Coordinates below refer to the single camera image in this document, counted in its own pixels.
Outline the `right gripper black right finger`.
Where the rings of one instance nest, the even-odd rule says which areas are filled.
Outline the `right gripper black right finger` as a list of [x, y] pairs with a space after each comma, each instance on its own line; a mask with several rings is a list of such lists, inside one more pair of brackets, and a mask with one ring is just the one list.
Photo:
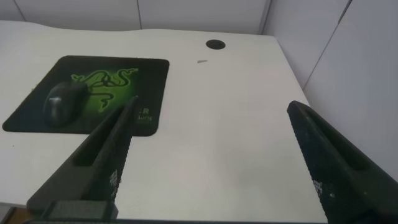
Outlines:
[[328, 223], [397, 223], [397, 181], [311, 107], [287, 113]]

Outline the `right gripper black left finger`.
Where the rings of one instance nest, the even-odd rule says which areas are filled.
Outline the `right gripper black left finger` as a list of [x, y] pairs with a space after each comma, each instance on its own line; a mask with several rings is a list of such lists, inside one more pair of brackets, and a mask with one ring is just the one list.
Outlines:
[[27, 209], [43, 211], [64, 200], [114, 202], [134, 134], [138, 96], [115, 109], [75, 149], [27, 201]]

